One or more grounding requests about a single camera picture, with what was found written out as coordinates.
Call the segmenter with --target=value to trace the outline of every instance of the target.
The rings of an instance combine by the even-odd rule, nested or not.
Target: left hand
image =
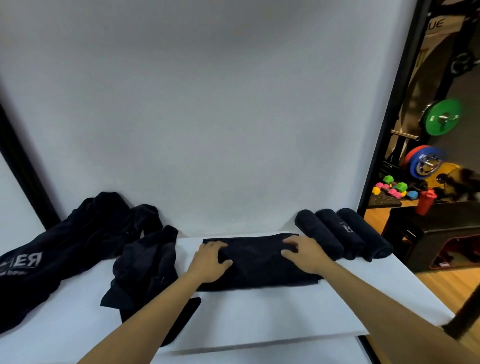
[[[222,264],[218,262],[218,251],[227,246],[228,244],[223,242],[209,242],[200,245],[187,273],[199,280],[200,284],[215,282],[233,264],[231,260],[226,260]]]

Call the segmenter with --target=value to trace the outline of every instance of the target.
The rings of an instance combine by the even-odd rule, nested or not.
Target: right arm
[[[393,364],[479,363],[472,352],[406,307],[331,260],[314,239],[292,236],[298,253],[282,255],[307,273],[321,275],[359,318]]]

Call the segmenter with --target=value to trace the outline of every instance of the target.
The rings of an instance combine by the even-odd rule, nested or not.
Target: red weight plate
[[[410,160],[415,155],[415,153],[417,153],[419,150],[422,150],[423,148],[427,148],[427,147],[428,146],[418,146],[418,147],[410,150],[410,152],[407,154],[407,156],[403,159],[402,167],[407,167],[408,162],[410,162]]]

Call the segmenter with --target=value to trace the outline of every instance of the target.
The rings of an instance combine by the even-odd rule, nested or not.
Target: green weight plate
[[[437,102],[425,115],[425,129],[433,136],[447,134],[456,127],[462,114],[462,105],[458,100],[447,99]]]

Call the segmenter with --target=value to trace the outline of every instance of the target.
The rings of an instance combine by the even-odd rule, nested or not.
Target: hand
[[[290,236],[283,242],[295,245],[299,251],[298,253],[294,253],[290,250],[282,250],[284,258],[292,261],[298,268],[306,273],[321,275],[321,268],[328,263],[333,263],[314,239],[306,236]]]
[[[219,279],[233,264],[231,260],[226,260],[222,264],[218,262],[218,251],[227,247],[223,242],[209,242],[202,244],[195,253],[187,273],[191,273],[199,283],[212,283]]]

